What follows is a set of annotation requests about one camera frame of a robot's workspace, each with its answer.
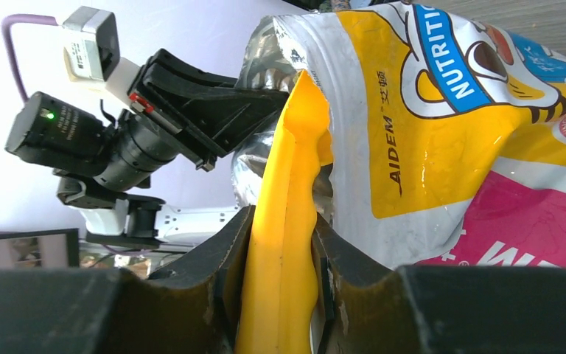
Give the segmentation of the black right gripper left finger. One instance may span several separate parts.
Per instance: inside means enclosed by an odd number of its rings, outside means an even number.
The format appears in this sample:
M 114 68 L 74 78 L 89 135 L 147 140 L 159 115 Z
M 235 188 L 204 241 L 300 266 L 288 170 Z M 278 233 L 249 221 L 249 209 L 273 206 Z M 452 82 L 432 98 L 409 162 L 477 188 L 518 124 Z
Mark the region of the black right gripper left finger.
M 120 268 L 0 270 L 0 353 L 232 353 L 254 212 L 146 280 Z

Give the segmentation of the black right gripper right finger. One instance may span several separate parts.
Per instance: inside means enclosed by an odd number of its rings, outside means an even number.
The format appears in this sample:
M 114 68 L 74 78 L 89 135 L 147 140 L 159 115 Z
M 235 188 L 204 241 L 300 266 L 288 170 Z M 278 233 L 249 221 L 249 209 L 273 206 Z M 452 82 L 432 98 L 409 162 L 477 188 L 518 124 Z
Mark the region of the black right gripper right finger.
M 318 353 L 566 353 L 566 269 L 390 270 L 316 222 Z

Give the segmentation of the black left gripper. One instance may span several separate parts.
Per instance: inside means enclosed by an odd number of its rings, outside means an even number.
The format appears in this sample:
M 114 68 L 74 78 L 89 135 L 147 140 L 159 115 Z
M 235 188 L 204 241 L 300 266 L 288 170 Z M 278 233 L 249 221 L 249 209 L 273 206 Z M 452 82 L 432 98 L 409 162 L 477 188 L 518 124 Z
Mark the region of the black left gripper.
M 128 89 L 130 107 L 150 118 L 179 144 L 198 170 L 211 171 L 271 115 L 289 94 L 235 89 L 237 78 L 205 72 L 165 49 L 151 55 Z

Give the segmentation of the yellow plastic scoop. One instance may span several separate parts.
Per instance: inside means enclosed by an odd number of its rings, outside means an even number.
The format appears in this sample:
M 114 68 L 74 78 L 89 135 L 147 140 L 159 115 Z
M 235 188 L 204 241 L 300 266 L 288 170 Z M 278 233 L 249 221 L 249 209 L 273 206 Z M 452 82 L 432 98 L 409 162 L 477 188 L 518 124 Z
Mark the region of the yellow plastic scoop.
M 242 284 L 236 353 L 309 353 L 318 300 L 312 186 L 333 162 L 329 103 L 301 72 L 279 117 L 259 193 Z

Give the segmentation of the cat food bag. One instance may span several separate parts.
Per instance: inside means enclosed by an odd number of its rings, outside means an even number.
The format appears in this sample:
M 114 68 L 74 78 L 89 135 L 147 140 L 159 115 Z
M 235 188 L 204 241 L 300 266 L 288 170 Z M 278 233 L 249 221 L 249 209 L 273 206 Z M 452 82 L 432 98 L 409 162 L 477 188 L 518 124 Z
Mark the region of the cat food bag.
M 395 1 L 271 15 L 238 86 L 330 106 L 316 200 L 388 268 L 566 268 L 566 56 L 491 24 Z

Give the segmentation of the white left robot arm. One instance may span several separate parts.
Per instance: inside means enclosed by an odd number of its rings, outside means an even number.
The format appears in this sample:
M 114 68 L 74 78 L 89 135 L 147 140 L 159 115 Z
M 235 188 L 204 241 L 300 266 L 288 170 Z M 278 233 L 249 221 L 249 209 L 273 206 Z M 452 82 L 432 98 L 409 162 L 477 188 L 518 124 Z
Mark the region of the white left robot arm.
M 133 195 L 151 175 L 183 156 L 206 172 L 277 118 L 283 91 L 238 88 L 158 50 L 122 88 L 120 115 L 96 118 L 38 91 L 15 116 L 5 149 L 59 177 L 57 198 L 85 218 L 87 240 L 157 249 L 174 221 L 165 201 Z

